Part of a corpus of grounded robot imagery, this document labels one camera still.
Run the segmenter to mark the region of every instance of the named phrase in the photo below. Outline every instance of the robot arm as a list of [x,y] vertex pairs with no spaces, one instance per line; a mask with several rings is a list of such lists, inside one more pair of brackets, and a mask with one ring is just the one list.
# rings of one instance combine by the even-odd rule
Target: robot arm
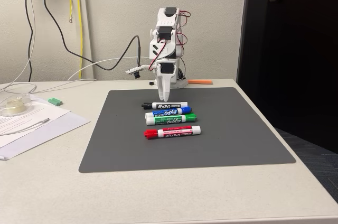
[[177,35],[181,26],[180,9],[176,7],[160,8],[156,29],[151,30],[149,58],[153,65],[149,67],[156,74],[160,100],[168,101],[170,86],[178,79],[180,57],[183,55],[182,37]]

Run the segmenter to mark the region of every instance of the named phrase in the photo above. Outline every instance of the gray mat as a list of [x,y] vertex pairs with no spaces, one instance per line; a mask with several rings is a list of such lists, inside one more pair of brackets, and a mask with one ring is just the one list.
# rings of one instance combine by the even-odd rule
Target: gray mat
[[235,88],[173,89],[201,135],[147,140],[144,102],[157,90],[110,91],[82,159],[81,173],[294,163],[295,159]]

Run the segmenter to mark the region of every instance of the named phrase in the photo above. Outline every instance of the marker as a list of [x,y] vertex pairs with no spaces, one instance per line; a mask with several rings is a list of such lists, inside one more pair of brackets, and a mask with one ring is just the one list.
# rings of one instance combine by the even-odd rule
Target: marker
[[164,117],[164,116],[173,116],[173,115],[182,115],[188,114],[191,112],[191,108],[189,106],[183,108],[173,108],[173,109],[161,109],[155,110],[153,112],[149,112],[145,114],[145,117]]
[[179,136],[188,136],[188,135],[197,135],[201,134],[200,126],[178,126],[170,128],[162,128],[160,130],[150,129],[145,130],[143,135],[147,139],[153,138],[169,138],[169,137],[179,137]]
[[187,107],[188,103],[183,102],[145,102],[142,105],[144,109],[172,109]]
[[165,124],[178,124],[185,122],[195,122],[196,115],[191,113],[187,115],[167,116],[167,117],[147,117],[147,125],[165,125]]

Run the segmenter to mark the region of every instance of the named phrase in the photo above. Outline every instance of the green marker cap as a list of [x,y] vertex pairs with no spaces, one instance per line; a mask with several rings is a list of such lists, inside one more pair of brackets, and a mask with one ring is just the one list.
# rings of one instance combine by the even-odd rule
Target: green marker cap
[[185,115],[186,122],[195,122],[197,120],[197,117],[194,113],[190,113]]

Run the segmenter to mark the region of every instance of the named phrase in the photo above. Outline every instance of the marker label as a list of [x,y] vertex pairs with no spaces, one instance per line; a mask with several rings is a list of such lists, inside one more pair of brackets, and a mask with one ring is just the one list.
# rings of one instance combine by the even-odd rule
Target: marker label
[[175,124],[181,122],[182,122],[181,116],[155,117],[155,125]]
[[157,104],[156,109],[180,108],[181,104]]
[[178,115],[179,111],[176,108],[174,108],[174,109],[153,111],[153,114],[154,114],[154,117],[174,116],[174,115]]
[[185,130],[185,129],[192,129],[192,126],[185,125],[185,126],[167,127],[167,128],[163,128],[162,130],[165,132],[165,131],[171,131],[171,130]]
[[178,137],[178,136],[187,136],[192,135],[192,129],[184,129],[184,130],[166,130],[163,131],[163,137]]

